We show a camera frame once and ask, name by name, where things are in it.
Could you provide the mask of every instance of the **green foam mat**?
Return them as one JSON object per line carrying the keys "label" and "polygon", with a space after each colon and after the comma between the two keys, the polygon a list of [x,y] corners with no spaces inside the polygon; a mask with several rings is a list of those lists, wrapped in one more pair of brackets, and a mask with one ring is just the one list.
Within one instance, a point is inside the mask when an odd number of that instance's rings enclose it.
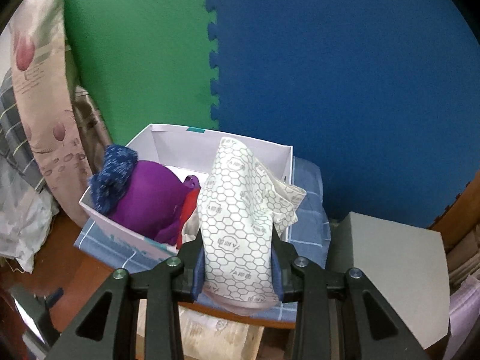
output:
{"label": "green foam mat", "polygon": [[148,123],[217,128],[210,119],[205,0],[65,0],[65,27],[83,86],[114,142]]}

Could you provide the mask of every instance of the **beige bag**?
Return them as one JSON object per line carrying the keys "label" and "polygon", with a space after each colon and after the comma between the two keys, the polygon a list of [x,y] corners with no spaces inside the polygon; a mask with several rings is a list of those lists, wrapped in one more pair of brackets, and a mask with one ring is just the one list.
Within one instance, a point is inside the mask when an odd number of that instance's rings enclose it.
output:
{"label": "beige bag", "polygon": [[28,143],[52,194],[82,227],[88,217],[78,201],[92,169],[75,119],[82,112],[72,107],[78,76],[65,46],[63,0],[24,0],[10,30],[13,90]]}

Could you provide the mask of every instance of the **plaid fabric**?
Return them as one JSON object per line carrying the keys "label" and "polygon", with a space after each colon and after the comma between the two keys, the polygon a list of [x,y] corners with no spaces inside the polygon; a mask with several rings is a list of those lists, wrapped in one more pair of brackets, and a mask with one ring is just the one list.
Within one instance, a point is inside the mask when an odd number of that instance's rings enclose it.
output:
{"label": "plaid fabric", "polygon": [[[293,183],[307,191],[297,209],[298,222],[289,233],[289,242],[300,256],[305,256],[325,268],[330,245],[330,227],[323,209],[323,185],[320,169],[315,164],[293,157]],[[140,250],[106,235],[89,219],[75,241],[75,246],[112,268],[122,267],[131,274],[152,269],[161,259],[151,259]],[[198,303],[219,309],[206,295],[200,294]],[[274,321],[294,322],[297,303],[279,304],[252,316]]]}
{"label": "plaid fabric", "polygon": [[0,155],[36,191],[42,190],[45,186],[45,179],[33,158],[20,121],[10,70],[5,75],[0,87]]}

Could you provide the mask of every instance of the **blue foam mat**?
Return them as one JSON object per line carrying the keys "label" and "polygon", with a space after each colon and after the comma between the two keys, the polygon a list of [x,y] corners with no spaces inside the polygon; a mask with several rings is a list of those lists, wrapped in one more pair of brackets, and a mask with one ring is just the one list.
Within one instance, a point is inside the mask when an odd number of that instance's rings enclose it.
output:
{"label": "blue foam mat", "polygon": [[478,169],[480,48],[451,0],[206,0],[219,129],[322,170],[330,217],[426,227]]}

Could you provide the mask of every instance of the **white plastic bag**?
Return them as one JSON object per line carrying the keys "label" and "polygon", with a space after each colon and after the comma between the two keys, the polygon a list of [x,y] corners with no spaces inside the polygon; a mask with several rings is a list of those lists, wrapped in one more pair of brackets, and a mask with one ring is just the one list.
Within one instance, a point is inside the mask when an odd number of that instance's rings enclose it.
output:
{"label": "white plastic bag", "polygon": [[23,270],[32,273],[33,257],[57,212],[45,188],[37,193],[0,157],[0,256],[17,259]]}

